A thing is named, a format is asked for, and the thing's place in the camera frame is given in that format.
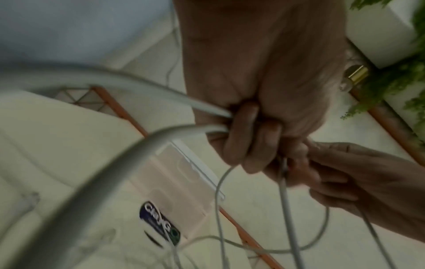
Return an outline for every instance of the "floor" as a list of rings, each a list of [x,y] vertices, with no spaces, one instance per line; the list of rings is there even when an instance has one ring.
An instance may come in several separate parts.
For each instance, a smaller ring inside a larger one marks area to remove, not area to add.
[[[170,75],[170,87],[184,92],[179,53],[173,36],[168,35],[125,66],[124,71],[165,85],[167,71],[178,61]],[[110,92],[149,132],[193,123],[193,114],[188,107],[119,90]],[[312,138],[317,141],[357,143],[409,159],[407,153],[370,115],[363,114],[345,121],[340,119],[354,103],[349,94],[338,94],[328,121]],[[210,148],[204,136],[187,138],[184,142],[218,177],[228,168]],[[224,184],[223,191],[226,195],[222,205],[224,209],[264,248],[289,247],[275,183],[262,174],[247,175],[238,168]],[[290,203],[299,242],[306,244],[317,233],[324,208],[308,196],[304,187],[290,191]],[[424,245],[383,229],[378,228],[378,232],[400,268],[423,268]],[[327,234],[318,246],[304,252],[303,257],[308,268],[387,268],[363,221],[340,210],[332,210]],[[294,268],[290,255],[274,255],[274,258],[285,268]],[[262,263],[254,267],[267,268]]]

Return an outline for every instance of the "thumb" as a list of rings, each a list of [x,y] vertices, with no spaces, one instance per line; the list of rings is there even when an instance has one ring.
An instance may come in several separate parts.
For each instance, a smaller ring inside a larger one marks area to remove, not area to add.
[[[364,169],[369,158],[366,155],[338,150],[342,148],[339,147],[340,143],[316,143],[309,140],[306,144],[309,148],[310,160],[347,174]]]

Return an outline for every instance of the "orange metal frame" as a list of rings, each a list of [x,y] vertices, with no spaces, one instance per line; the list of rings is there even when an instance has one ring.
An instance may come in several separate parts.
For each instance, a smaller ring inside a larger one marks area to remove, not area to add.
[[[99,95],[118,117],[128,120],[143,136],[149,133],[102,87],[94,86],[90,88]],[[236,227],[241,240],[248,246],[263,249],[260,244],[249,235],[249,233],[234,220],[223,208],[220,212]],[[271,255],[261,254],[259,257],[271,267],[271,269],[284,269]]]

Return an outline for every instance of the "blue label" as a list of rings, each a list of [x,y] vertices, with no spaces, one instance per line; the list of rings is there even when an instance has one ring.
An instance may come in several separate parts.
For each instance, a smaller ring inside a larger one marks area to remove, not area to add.
[[[159,214],[151,202],[147,201],[142,205],[140,208],[139,217],[141,220],[144,220],[146,223],[152,226],[152,228],[154,228],[158,234],[160,234],[166,241],[168,241],[162,226],[163,222],[165,230],[167,231],[173,245],[177,246],[177,244],[180,242],[180,231],[163,214],[161,214],[162,220],[160,220]]]

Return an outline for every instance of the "foliage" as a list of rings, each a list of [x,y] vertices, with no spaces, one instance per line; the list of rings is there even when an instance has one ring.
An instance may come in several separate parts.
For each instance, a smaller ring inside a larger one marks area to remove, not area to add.
[[[355,0],[352,8],[361,9],[376,3],[386,5],[390,1]],[[417,43],[417,53],[369,76],[361,87],[360,103],[351,107],[344,119],[369,110],[388,94],[397,94],[415,82],[425,82],[425,0],[415,12],[412,23],[417,33],[417,39],[413,40]],[[407,101],[404,108],[417,113],[416,128],[425,127],[425,90],[419,97]]]
[[[360,10],[365,6],[374,5],[377,3],[381,3],[382,6],[388,5],[389,2],[392,0],[354,0],[354,2],[351,4],[351,9],[357,9]]]

